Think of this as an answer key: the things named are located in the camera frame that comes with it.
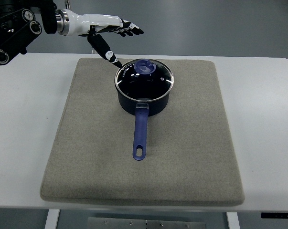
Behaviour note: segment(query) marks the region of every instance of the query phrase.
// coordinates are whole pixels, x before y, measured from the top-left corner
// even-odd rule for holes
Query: blue handle
[[[147,122],[148,122],[148,108],[135,109],[135,128],[133,140],[133,158],[141,161],[146,156],[146,141],[147,141]],[[137,155],[137,150],[142,151],[141,156]]]

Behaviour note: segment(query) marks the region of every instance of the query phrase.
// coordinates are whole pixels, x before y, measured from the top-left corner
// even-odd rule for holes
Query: white robotic hand
[[[57,31],[63,36],[87,36],[87,41],[92,45],[95,51],[105,60],[121,68],[122,64],[107,42],[101,37],[100,33],[114,32],[125,37],[143,34],[135,24],[123,20],[118,16],[102,14],[84,14],[78,15],[69,9],[57,11]]]
[[[121,19],[118,16],[102,14],[84,14],[79,15],[71,10],[58,10],[57,31],[63,36],[86,36],[90,31],[96,33],[114,32],[121,36],[133,36],[143,34],[135,24]]]

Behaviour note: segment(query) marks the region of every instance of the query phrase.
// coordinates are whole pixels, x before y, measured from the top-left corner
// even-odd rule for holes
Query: robotic arm
[[[40,13],[46,33],[86,36],[101,57],[120,68],[121,63],[100,33],[133,36],[143,31],[117,16],[78,15],[69,10],[69,1],[65,1],[65,6],[64,10],[56,10],[53,0],[0,0],[0,65],[9,63],[19,53],[25,54],[26,47],[42,33],[34,15]]]

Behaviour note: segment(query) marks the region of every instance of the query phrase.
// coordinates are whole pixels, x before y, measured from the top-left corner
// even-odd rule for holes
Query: pot
[[[173,86],[173,74],[162,62],[136,59],[116,73],[115,87],[122,108],[135,115],[133,158],[146,156],[148,116],[156,115],[167,105]]]

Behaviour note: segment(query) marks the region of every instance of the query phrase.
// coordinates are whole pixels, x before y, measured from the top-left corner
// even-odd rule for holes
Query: handle hole
[[[143,155],[143,146],[137,146],[136,147],[136,156],[142,156]]]

